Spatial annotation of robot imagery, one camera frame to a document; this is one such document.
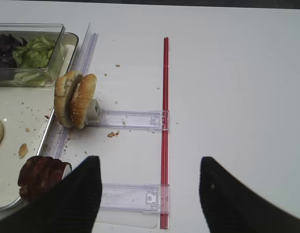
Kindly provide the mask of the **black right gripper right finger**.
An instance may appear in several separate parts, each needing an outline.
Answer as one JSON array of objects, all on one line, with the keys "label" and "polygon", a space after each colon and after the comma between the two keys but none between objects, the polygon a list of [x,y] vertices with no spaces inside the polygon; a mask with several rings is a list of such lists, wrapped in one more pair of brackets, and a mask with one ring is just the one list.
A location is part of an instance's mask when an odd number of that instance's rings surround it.
[{"label": "black right gripper right finger", "polygon": [[212,157],[201,159],[199,197],[211,233],[300,233],[300,219],[257,195]]}]

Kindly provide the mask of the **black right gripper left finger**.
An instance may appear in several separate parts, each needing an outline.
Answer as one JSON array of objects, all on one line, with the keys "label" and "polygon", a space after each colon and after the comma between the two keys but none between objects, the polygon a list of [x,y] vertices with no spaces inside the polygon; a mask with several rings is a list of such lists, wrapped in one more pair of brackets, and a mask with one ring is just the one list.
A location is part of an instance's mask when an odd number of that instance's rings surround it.
[{"label": "black right gripper left finger", "polygon": [[0,220],[0,233],[90,233],[101,196],[100,160],[88,156],[41,198]]}]

